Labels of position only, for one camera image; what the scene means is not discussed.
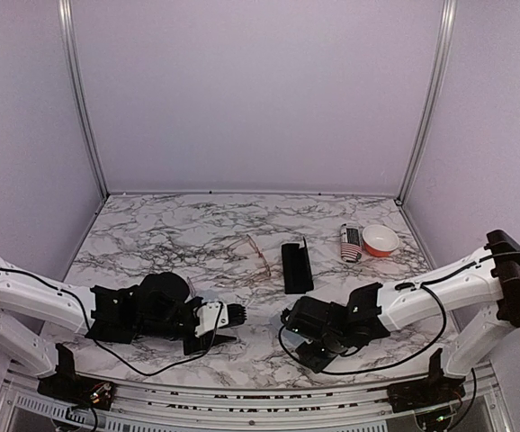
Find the black glasses case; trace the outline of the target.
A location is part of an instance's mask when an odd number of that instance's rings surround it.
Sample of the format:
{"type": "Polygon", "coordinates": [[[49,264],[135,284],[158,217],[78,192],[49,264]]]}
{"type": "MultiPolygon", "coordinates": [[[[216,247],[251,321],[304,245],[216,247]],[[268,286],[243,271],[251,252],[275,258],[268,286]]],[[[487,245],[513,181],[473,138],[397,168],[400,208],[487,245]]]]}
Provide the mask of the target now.
{"type": "Polygon", "coordinates": [[[305,294],[314,290],[307,241],[281,246],[284,291],[288,295],[305,294]]]}

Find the pink frame sunglasses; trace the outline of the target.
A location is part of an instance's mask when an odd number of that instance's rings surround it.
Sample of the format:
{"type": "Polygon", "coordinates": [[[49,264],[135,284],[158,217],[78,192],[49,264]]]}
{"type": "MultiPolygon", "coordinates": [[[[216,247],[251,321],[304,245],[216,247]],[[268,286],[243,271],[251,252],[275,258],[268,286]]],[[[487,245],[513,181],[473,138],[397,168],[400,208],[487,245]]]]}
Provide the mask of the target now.
{"type": "Polygon", "coordinates": [[[250,234],[230,236],[215,246],[228,266],[218,277],[220,287],[254,287],[271,279],[270,264],[250,234]]]}

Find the clear purple lens sunglasses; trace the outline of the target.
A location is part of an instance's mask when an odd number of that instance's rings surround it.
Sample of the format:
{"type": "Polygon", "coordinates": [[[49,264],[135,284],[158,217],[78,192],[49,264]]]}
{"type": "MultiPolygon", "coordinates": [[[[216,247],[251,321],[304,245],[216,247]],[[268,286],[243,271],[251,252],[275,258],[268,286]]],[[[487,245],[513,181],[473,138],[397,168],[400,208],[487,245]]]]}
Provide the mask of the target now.
{"type": "Polygon", "coordinates": [[[231,308],[232,310],[247,312],[246,301],[234,284],[198,281],[195,277],[188,277],[187,283],[190,298],[202,298],[201,305],[195,306],[194,311],[206,309],[211,304],[213,308],[218,307],[223,311],[231,308]]]}

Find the blue cleaning cloth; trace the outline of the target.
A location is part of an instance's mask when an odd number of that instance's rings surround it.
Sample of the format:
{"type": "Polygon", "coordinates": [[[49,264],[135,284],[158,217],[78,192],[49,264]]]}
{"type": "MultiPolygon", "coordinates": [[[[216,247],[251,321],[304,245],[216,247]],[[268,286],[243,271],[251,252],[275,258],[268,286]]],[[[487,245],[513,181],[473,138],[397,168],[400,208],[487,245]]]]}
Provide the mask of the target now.
{"type": "Polygon", "coordinates": [[[277,311],[270,319],[269,323],[273,328],[273,332],[277,334],[282,326],[286,324],[289,315],[289,310],[284,309],[277,311]]]}

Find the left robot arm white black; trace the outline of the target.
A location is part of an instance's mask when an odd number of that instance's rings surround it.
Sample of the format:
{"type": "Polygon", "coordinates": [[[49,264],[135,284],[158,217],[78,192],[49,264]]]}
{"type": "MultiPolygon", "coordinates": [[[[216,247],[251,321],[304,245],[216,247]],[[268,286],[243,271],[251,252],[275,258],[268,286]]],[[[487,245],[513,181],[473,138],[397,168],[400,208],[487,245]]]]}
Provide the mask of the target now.
{"type": "Polygon", "coordinates": [[[138,337],[179,340],[186,362],[233,341],[219,329],[247,319],[242,305],[193,297],[189,284],[171,272],[148,274],[129,288],[87,288],[31,274],[0,257],[0,349],[38,379],[40,394],[99,410],[111,407],[115,383],[77,373],[69,348],[36,335],[15,313],[69,329],[100,348],[138,337]]]}

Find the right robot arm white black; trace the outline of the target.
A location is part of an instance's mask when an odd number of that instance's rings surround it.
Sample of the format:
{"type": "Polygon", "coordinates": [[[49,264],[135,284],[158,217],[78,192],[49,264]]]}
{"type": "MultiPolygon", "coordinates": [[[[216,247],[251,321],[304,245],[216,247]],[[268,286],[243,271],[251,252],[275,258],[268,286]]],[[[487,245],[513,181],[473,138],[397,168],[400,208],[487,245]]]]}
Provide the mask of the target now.
{"type": "Polygon", "coordinates": [[[315,374],[350,349],[360,350],[417,321],[442,319],[469,305],[483,307],[449,345],[419,349],[429,357],[426,376],[389,386],[393,411],[419,410],[464,396],[471,369],[504,337],[520,329],[520,244],[501,229],[465,258],[415,278],[370,283],[346,304],[303,296],[281,315],[282,330],[304,340],[290,354],[315,374]]]}

